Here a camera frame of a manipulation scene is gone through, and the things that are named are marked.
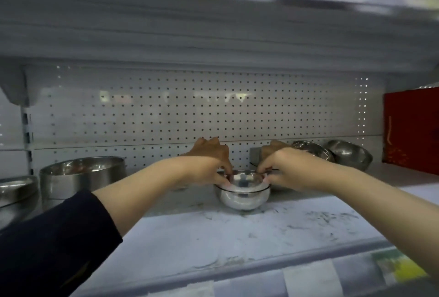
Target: store shelf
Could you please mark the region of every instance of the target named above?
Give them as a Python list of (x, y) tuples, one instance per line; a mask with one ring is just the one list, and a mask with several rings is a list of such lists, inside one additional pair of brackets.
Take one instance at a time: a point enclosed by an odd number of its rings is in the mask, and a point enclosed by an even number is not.
[[(387, 164), (371, 174), (439, 204), (438, 176)], [(188, 213), (144, 217), (75, 296), (171, 289), (388, 245), (333, 196), (270, 202), (248, 214), (199, 205)]]

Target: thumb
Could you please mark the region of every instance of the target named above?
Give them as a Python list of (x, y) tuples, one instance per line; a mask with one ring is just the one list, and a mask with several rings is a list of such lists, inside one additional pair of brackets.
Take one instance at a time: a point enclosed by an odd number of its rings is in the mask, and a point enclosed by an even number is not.
[(283, 174), (269, 174), (264, 178), (266, 184), (288, 187), (288, 181)]
[(216, 172), (213, 176), (213, 183), (218, 185), (218, 186), (230, 186), (231, 185), (230, 181), (228, 181), (228, 179), (226, 177), (221, 176)]

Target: person's right hand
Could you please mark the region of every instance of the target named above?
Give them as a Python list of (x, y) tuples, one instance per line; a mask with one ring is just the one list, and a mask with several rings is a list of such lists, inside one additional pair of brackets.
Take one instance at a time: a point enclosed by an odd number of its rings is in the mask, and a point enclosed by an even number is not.
[(282, 148), (262, 161), (257, 172), (279, 169), (280, 174), (269, 174), (264, 181), (297, 191), (311, 189), (328, 192), (331, 185), (344, 174), (346, 167), (337, 165), (302, 150)]

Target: bare arm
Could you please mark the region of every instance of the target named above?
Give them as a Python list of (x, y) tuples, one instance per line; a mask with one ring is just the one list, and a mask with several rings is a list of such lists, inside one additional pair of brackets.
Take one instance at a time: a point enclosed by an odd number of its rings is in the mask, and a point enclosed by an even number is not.
[(267, 182), (337, 196), (432, 277), (439, 278), (439, 206), (364, 172), (292, 148), (268, 156), (258, 170), (270, 167), (278, 168), (282, 175), (270, 175)]
[(185, 184), (226, 184), (218, 168), (232, 173), (229, 150), (217, 138), (200, 138), (187, 154), (165, 159), (93, 193), (124, 236), (169, 189)]

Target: forearm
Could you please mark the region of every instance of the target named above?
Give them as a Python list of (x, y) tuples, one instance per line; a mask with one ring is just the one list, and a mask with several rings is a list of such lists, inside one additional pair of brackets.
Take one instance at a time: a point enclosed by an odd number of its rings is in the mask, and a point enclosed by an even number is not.
[(350, 168), (343, 181), (328, 190), (431, 276), (439, 277), (439, 206)]
[(183, 182), (178, 158), (166, 159), (93, 193), (124, 236), (168, 189)]

